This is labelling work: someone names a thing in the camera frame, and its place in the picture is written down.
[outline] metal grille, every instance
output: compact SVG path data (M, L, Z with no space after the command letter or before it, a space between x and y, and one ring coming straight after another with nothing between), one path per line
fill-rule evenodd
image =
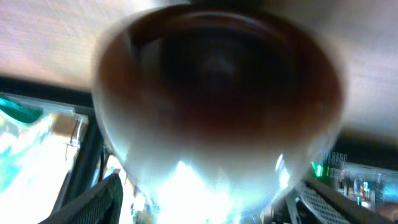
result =
M332 206L330 206L316 191L308 188L304 182L296 188L302 202L322 222L327 224L349 224Z

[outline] brown liquid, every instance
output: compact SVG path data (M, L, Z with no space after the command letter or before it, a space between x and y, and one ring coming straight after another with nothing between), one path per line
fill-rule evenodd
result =
M100 79L129 102L132 116L178 138L308 139L337 121L342 87L308 37L288 38L289 53L236 29L182 29L162 37L158 75L147 78L136 62L115 61L118 51L111 47Z

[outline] teal object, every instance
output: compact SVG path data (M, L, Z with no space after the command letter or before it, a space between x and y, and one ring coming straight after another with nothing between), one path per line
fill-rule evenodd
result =
M43 115L43 110L26 108L5 98L0 98L0 112L18 126L30 126Z

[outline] mesh panel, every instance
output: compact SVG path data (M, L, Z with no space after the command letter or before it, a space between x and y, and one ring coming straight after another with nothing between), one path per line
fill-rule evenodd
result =
M119 223L123 200L120 178L113 174L66 204L41 224Z
M296 187L303 203L313 212L313 214L322 222L327 224L349 224L343 216L340 215L332 206L330 206L316 191L308 188L304 182Z

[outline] bright light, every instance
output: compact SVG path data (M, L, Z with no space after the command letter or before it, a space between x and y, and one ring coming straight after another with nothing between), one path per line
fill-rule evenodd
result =
M279 174L279 186L282 189L286 189L287 188L287 186L289 184L289 178L290 178L290 175L287 172L287 169L283 168L282 171Z
M137 211L142 211L145 207L145 197L142 194L138 194L134 199L133 209Z
M321 165L317 165L317 177L322 176L323 167Z
M372 205L369 202L361 202L362 207L370 208Z
M278 160L276 161L276 165L275 165L275 171L277 171L279 169L280 163L282 162L284 155L283 153L279 156Z
M211 192L199 176L183 162L158 191L158 224L224 223L233 201L228 188Z
M241 215L236 215L234 218L234 224L239 224L241 221Z
M368 183L367 183L367 182L363 182L363 190L364 190L364 191L369 191Z

